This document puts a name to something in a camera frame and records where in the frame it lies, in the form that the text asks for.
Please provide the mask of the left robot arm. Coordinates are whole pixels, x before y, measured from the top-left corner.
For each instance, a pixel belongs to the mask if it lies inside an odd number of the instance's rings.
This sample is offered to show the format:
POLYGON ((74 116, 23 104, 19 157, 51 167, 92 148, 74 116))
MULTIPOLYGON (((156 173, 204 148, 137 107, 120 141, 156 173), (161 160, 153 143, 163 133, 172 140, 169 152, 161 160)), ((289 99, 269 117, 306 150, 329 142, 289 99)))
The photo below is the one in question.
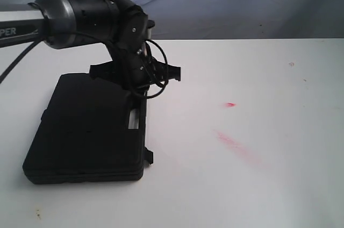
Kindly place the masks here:
POLYGON ((180 67, 152 56, 150 31, 154 27, 143 9, 131 0, 35 0, 1 6, 1 47, 26 43, 27 48, 1 75, 4 79, 36 45, 54 49, 101 43, 111 61, 90 67, 101 78, 147 98, 151 85, 164 90, 180 80, 180 67))

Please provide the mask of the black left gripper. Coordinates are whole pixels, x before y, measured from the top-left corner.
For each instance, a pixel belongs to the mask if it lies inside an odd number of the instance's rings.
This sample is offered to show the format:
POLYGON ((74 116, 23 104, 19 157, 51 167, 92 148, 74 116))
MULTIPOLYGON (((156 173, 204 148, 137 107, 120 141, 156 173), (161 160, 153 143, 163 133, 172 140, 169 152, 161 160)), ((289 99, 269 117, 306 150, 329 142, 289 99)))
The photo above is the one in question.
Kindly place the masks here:
MULTIPOLYGON (((131 12, 121 17, 118 31, 109 46, 114 62, 119 64, 121 85, 134 96, 147 96, 151 85, 161 87, 161 82, 181 80, 181 67, 157 61, 151 53, 149 42, 161 47, 148 38, 151 24, 143 12, 131 12)), ((89 75, 92 79, 103 79, 117 83, 117 70, 112 61, 91 65, 89 75)))

